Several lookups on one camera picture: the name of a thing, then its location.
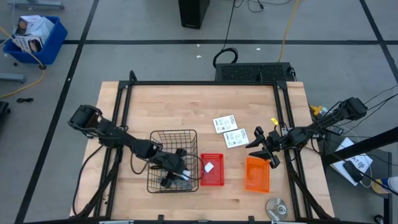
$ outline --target table frame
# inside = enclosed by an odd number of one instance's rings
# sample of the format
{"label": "table frame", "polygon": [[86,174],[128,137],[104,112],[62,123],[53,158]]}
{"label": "table frame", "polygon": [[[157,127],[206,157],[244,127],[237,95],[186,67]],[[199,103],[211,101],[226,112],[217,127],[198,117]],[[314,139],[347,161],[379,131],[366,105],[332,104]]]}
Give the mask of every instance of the table frame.
{"label": "table frame", "polygon": [[[129,104],[130,104],[130,99],[131,99],[131,93],[132,93],[132,88],[135,85],[265,85],[265,86],[272,86],[274,89],[274,96],[275,96],[275,104],[277,108],[277,115],[278,115],[278,120],[280,123],[284,122],[284,117],[282,113],[282,106],[280,102],[280,96],[279,96],[279,89],[282,90],[283,95],[284,95],[284,101],[285,101],[285,106],[286,106],[286,111],[287,111],[287,121],[288,124],[291,128],[294,127],[294,120],[293,120],[293,115],[292,115],[292,108],[290,105],[290,99],[289,99],[289,93],[287,89],[287,84],[285,81],[281,82],[217,82],[217,81],[138,81],[134,72],[130,71],[130,79],[127,81],[119,81],[118,85],[118,92],[116,93],[116,102],[113,110],[113,117],[112,117],[112,122],[116,124],[117,122],[117,117],[119,114],[119,109],[120,109],[120,104],[121,104],[121,98],[123,91],[126,90],[126,99],[124,102],[124,108],[123,108],[123,115],[121,119],[121,125],[126,125],[127,121],[127,114],[129,111]],[[108,169],[109,169],[109,163],[111,161],[111,151],[114,149],[111,148],[106,148],[105,156],[104,156],[104,163],[103,163],[103,168],[101,171],[101,178],[99,183],[103,183],[107,174],[108,174]],[[115,160],[118,161],[117,163],[120,163],[121,161],[121,156],[123,155],[123,147],[116,148],[116,153],[115,153]],[[303,183],[303,186],[307,188],[306,181],[305,181],[305,174],[304,174],[304,169],[303,169],[303,164],[302,164],[302,159],[300,156],[300,153],[298,150],[294,150],[295,157],[295,163],[297,167],[297,173],[298,176],[300,177],[300,180]],[[288,167],[289,164],[292,163],[290,161],[290,153],[286,151],[284,153],[285,160],[289,161],[286,162],[286,166]],[[101,210],[101,200],[99,200],[96,203],[96,206],[94,207],[94,213],[92,217],[76,217],[76,218],[70,218],[66,220],[50,220],[50,221],[44,221],[44,222],[31,222],[30,224],[34,223],[42,223],[42,224],[61,224],[61,223],[103,223],[103,222],[109,222],[109,221],[115,221],[115,223],[120,223],[120,224],[138,224],[138,223],[157,223],[157,224],[163,224],[163,223],[180,223],[180,224],[192,224],[192,223],[203,223],[203,224],[208,224],[208,223],[218,223],[218,224],[227,224],[227,223],[235,223],[235,224],[243,224],[243,223],[249,223],[249,224],[255,224],[255,223],[276,223],[272,221],[255,221],[253,216],[249,216],[247,221],[211,221],[211,220],[187,220],[187,221],[168,221],[164,220],[164,216],[159,214],[158,220],[126,220],[126,221],[117,221],[117,220],[112,220],[111,219],[111,214],[112,214],[112,208],[113,208],[113,202],[114,202],[114,194],[116,190],[116,182],[118,179],[118,167],[119,164],[117,165],[116,169],[116,175],[114,178],[112,178],[112,181],[110,182],[110,187],[109,187],[109,199],[108,203],[106,204],[106,213],[105,216],[100,215],[100,210]],[[341,221],[341,220],[330,220],[330,219],[318,219],[318,218],[313,218],[312,216],[312,209],[311,206],[307,200],[307,198],[303,197],[303,202],[305,206],[305,214],[306,217],[302,217],[300,214],[300,209],[299,209],[299,200],[297,197],[297,191],[296,191],[296,183],[294,182],[293,178],[288,175],[288,180],[289,180],[289,187],[290,187],[290,194],[292,197],[292,204],[293,204],[293,210],[294,210],[294,217],[295,221],[294,222],[288,222],[288,223],[313,223],[313,224],[322,224],[322,223],[336,223],[336,224],[360,224],[358,222],[347,222],[347,221]]]}

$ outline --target red basket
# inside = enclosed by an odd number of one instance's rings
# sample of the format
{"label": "red basket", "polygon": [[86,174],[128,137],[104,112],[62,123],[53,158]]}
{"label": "red basket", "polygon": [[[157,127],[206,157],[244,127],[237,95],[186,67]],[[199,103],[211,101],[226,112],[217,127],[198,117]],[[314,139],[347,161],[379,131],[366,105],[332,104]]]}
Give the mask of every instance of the red basket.
{"label": "red basket", "polygon": [[221,153],[200,154],[204,165],[212,163],[214,168],[200,179],[200,185],[203,186],[224,186],[224,156]]}

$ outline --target black metal frame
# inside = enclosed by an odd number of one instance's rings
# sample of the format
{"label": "black metal frame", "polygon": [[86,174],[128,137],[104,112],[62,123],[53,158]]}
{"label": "black metal frame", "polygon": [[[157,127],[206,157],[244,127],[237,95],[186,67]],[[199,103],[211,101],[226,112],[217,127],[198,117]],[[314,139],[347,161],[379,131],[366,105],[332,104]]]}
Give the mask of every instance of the black metal frame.
{"label": "black metal frame", "polygon": [[[121,97],[123,90],[127,88],[127,94],[126,94],[126,100],[124,102],[124,109],[123,109],[123,115],[122,115],[122,121],[121,125],[126,125],[127,121],[127,114],[129,110],[129,104],[130,104],[130,99],[131,99],[131,93],[132,93],[132,88],[134,85],[267,85],[267,86],[272,86],[274,89],[274,95],[275,95],[275,104],[277,108],[277,115],[278,115],[278,120],[280,123],[284,122],[284,117],[282,113],[282,106],[280,102],[280,97],[279,97],[279,89],[282,90],[283,95],[284,95],[284,101],[286,105],[286,110],[287,110],[287,119],[289,126],[291,128],[294,127],[294,119],[293,119],[293,114],[292,114],[292,109],[290,105],[290,98],[289,98],[289,93],[287,89],[287,84],[286,82],[214,82],[214,81],[137,81],[137,78],[133,72],[130,72],[130,80],[128,81],[119,81],[119,86],[118,86],[118,92],[116,94],[116,102],[114,106],[114,111],[113,111],[113,117],[112,117],[112,122],[114,124],[117,123],[117,117],[119,113],[119,108],[120,108],[120,103],[121,103]],[[123,154],[123,148],[117,148],[117,149],[106,149],[106,153],[104,156],[104,164],[103,164],[103,170],[101,172],[101,178],[100,178],[100,184],[104,182],[104,179],[108,173],[109,169],[109,163],[110,163],[110,156],[111,156],[111,151],[116,150],[115,154],[115,161],[117,160],[116,158],[119,158],[121,161],[121,158],[119,156],[122,156]],[[304,186],[306,186],[306,181],[305,181],[305,175],[304,175],[304,169],[303,169],[303,164],[301,160],[301,156],[298,151],[294,151],[295,156],[297,157],[295,159],[296,161],[296,166],[298,170],[298,175],[300,179],[302,180]],[[288,159],[287,161],[290,161],[290,154],[289,152],[285,153],[285,159]],[[114,179],[110,183],[110,188],[109,188],[109,198],[108,198],[108,203],[106,205],[106,213],[105,216],[100,216],[100,210],[101,210],[101,200],[99,200],[95,206],[93,217],[86,217],[86,218],[71,218],[67,220],[51,220],[51,221],[45,221],[45,222],[37,222],[37,223],[48,223],[48,224],[55,224],[55,223],[99,223],[103,221],[111,221],[111,213],[113,209],[113,200],[114,200],[114,193],[116,190],[116,181],[118,178],[117,174],[118,170],[116,171],[116,175]],[[313,224],[322,224],[322,223],[336,223],[336,224],[360,224],[358,222],[347,222],[347,221],[340,221],[340,220],[324,220],[324,219],[316,219],[312,217],[312,209],[311,206],[306,198],[304,198],[304,205],[305,205],[305,213],[306,217],[301,217],[300,215],[300,208],[299,208],[299,202],[297,198],[297,191],[296,191],[296,183],[294,180],[289,176],[289,185],[290,185],[290,193],[292,196],[292,204],[293,204],[293,210],[294,210],[294,215],[295,215],[295,221],[293,222],[305,222],[305,223],[313,223]],[[190,220],[190,221],[165,221],[163,215],[159,215],[158,220],[134,220],[134,223],[158,223],[158,224],[163,224],[163,223],[247,223],[246,221],[208,221],[208,220]],[[259,222],[255,221],[254,217],[248,217],[248,223],[271,223],[271,222]]]}

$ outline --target yellow cable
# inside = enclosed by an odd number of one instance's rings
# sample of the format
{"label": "yellow cable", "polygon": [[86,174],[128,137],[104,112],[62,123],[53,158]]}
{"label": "yellow cable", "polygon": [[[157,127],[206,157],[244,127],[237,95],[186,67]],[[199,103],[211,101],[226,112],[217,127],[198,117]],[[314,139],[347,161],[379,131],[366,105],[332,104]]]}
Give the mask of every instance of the yellow cable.
{"label": "yellow cable", "polygon": [[[5,31],[1,26],[0,26],[0,30],[1,30],[3,33],[5,33],[9,38],[11,38],[12,40],[14,40],[14,38],[13,38],[7,31]],[[32,56],[41,66],[44,66],[43,63],[42,63],[35,55],[33,55],[33,54],[30,53],[30,52],[26,52],[26,53],[28,53],[30,56]],[[22,88],[20,88],[20,89],[18,89],[18,90],[16,90],[16,91],[13,91],[12,93],[8,93],[8,94],[5,94],[5,95],[1,95],[1,96],[0,96],[0,99],[7,98],[7,97],[12,96],[12,95],[14,95],[14,94],[16,94],[16,93],[19,93],[19,92],[22,91],[22,90],[25,90],[25,89],[27,89],[27,88],[29,88],[29,87],[31,87],[31,86],[34,86],[34,85],[38,84],[39,82],[41,82],[41,81],[43,80],[43,77],[44,77],[44,70],[43,70],[42,76],[41,76],[36,82],[33,82],[33,83],[31,83],[31,84],[29,84],[29,85],[27,85],[27,86],[24,86],[24,87],[22,87]]]}
{"label": "yellow cable", "polygon": [[294,7],[293,7],[293,11],[292,11],[292,13],[291,13],[291,15],[290,15],[289,22],[287,23],[287,26],[286,26],[286,30],[285,30],[285,34],[284,34],[284,39],[283,39],[283,41],[282,41],[282,49],[280,50],[280,55],[279,55],[279,60],[278,60],[278,62],[280,62],[280,61],[282,60],[282,56],[284,55],[286,35],[287,35],[287,32],[289,31],[290,25],[292,24],[293,17],[294,17],[294,14],[295,14],[295,12],[296,12],[296,8],[297,8],[297,5],[298,5],[298,4],[299,4],[299,0],[296,0],[296,2],[295,2],[295,4],[294,4]]}

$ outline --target black box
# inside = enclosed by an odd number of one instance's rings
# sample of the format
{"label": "black box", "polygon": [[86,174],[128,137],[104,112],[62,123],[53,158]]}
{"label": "black box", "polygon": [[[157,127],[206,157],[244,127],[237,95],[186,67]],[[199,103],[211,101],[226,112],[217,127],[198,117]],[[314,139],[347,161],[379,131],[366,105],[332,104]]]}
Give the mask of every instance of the black box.
{"label": "black box", "polygon": [[181,26],[200,29],[210,0],[178,0]]}
{"label": "black box", "polygon": [[294,81],[288,62],[218,63],[216,81]]}

